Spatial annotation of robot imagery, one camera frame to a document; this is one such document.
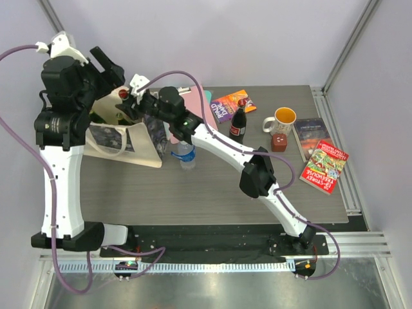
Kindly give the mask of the Coca-Cola glass bottle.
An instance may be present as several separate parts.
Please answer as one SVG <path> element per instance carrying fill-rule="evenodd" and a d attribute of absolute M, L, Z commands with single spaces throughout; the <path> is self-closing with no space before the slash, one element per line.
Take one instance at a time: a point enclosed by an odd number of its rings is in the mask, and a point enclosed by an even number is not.
<path fill-rule="evenodd" d="M 245 113 L 245 107 L 247 101 L 245 98 L 238 100 L 238 109 L 233 114 L 231 119 L 231 125 L 229 129 L 229 138 L 235 142 L 242 144 L 245 136 L 247 117 Z"/>
<path fill-rule="evenodd" d="M 118 96 L 122 99 L 122 100 L 127 100 L 129 97 L 129 92 L 126 89 L 121 89 L 118 92 Z"/>

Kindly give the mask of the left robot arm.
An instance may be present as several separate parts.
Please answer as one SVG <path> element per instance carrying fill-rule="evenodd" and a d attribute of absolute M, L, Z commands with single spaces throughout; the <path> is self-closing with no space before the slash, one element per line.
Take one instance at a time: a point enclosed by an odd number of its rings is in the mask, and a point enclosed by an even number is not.
<path fill-rule="evenodd" d="M 46 163 L 44 220 L 31 237 L 35 248 L 87 252 L 114 246 L 124 257 L 136 252 L 137 241 L 124 225 L 84 221 L 80 206 L 80 168 L 89 113 L 94 102 L 125 82 L 124 69 L 96 46 L 91 54 L 103 67 L 71 55 L 50 57 L 43 64 L 40 92 L 44 104 L 34 122 L 35 142 Z"/>

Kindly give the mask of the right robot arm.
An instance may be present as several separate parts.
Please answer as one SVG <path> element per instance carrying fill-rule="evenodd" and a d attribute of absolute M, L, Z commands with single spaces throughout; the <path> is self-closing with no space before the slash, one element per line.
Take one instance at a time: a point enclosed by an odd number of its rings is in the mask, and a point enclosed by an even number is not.
<path fill-rule="evenodd" d="M 290 237 L 293 251 L 305 254 L 313 248 L 316 229 L 283 194 L 270 153 L 265 148 L 241 145 L 208 126 L 185 107 L 183 97 L 174 87 L 162 88 L 157 96 L 145 90 L 141 97 L 121 89 L 118 96 L 121 103 L 117 108 L 129 118 L 135 120 L 140 115 L 149 115 L 166 122 L 171 134 L 179 141 L 202 148 L 233 166 L 241 175 L 240 190 L 267 206 Z"/>

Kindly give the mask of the Pocari Sweat plastic bottle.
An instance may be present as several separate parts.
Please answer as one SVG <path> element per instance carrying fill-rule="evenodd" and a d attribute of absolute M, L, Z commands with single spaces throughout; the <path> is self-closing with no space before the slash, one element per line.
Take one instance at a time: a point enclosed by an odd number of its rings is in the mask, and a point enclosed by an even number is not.
<path fill-rule="evenodd" d="M 180 161 L 183 170 L 191 170 L 196 166 L 196 148 L 187 142 L 181 141 L 178 143 L 177 151 L 172 151 L 171 155 Z"/>

